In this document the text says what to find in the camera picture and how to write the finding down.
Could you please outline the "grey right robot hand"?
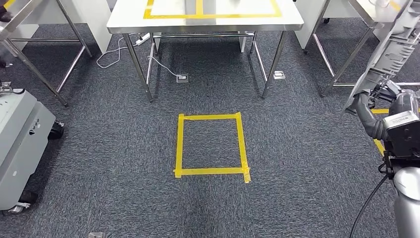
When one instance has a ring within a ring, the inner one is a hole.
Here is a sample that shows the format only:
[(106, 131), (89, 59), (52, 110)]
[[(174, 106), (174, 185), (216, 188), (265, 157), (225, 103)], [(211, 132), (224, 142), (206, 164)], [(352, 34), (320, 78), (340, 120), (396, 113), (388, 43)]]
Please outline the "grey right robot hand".
[[(388, 117), (377, 119), (373, 115), (369, 105), (375, 98), (391, 102)], [(419, 122), (419, 98), (419, 91), (402, 89), (395, 82), (388, 80), (370, 92), (355, 94), (353, 102), (346, 110), (353, 111), (359, 117), (367, 135), (374, 139), (387, 140), (389, 131)]]

